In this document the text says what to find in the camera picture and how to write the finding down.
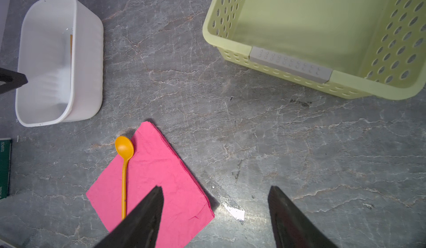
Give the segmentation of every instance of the yellow spoon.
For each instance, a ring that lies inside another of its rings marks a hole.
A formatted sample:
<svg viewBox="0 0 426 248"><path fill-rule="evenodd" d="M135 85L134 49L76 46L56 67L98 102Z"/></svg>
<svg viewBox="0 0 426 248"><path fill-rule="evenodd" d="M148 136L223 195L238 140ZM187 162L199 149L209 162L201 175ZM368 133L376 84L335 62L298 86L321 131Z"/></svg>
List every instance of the yellow spoon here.
<svg viewBox="0 0 426 248"><path fill-rule="evenodd" d="M130 159L135 153L135 148L129 138L124 136L119 136L115 140L115 149L118 154L124 159L123 163L123 179L122 179L122 189L121 189L121 218L126 218L126 177L127 177L127 164L129 164Z"/></svg>

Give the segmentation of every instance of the gray marble surface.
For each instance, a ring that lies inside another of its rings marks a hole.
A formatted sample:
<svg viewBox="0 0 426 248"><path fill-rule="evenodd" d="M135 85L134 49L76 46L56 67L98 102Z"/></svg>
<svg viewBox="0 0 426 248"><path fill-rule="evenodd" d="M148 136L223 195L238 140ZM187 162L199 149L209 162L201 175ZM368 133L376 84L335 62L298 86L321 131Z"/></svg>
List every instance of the gray marble surface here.
<svg viewBox="0 0 426 248"><path fill-rule="evenodd" d="M35 1L11 1L1 65L17 68ZM202 36L211 0L79 1L105 28L102 107L24 128L15 92L0 95L0 135L14 141L0 235L27 248L93 246L107 231L85 192L115 138L150 119L196 177L246 210L241 225L217 207L189 248L273 247L271 185L340 247L425 246L426 90L348 101L227 62Z"/></svg>

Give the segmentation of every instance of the black object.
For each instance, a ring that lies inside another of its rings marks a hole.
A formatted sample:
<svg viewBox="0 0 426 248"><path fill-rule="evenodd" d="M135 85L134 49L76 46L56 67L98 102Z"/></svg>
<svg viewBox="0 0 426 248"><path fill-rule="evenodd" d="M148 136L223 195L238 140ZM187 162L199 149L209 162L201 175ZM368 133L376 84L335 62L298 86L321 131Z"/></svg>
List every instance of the black object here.
<svg viewBox="0 0 426 248"><path fill-rule="evenodd" d="M154 248L160 227L163 204L163 190L156 186L94 248Z"/></svg>
<svg viewBox="0 0 426 248"><path fill-rule="evenodd" d="M5 84L0 85L0 94L28 83L24 74L3 68L0 68L0 81L5 82Z"/></svg>
<svg viewBox="0 0 426 248"><path fill-rule="evenodd" d="M271 187L268 203L277 248L337 248L279 187Z"/></svg>

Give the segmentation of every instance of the green box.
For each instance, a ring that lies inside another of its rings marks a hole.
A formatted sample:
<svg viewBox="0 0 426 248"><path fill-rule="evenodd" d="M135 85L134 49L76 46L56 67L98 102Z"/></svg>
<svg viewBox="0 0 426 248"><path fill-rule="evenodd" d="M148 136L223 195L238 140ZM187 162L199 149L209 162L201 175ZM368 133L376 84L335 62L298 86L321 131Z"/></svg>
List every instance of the green box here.
<svg viewBox="0 0 426 248"><path fill-rule="evenodd" d="M0 199L7 197L9 189L11 144L10 138L0 139Z"/></svg>

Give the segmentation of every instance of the spoon handle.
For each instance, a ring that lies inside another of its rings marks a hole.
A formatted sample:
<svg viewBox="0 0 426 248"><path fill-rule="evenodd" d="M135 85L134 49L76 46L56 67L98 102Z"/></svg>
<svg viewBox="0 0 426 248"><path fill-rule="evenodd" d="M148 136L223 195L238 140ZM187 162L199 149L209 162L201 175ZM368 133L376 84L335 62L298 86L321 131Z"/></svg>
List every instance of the spoon handle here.
<svg viewBox="0 0 426 248"><path fill-rule="evenodd" d="M122 188L121 188L121 218L124 220L126 218L126 180L127 180L127 164L128 160L125 160L123 163L123 178L122 178Z"/></svg>

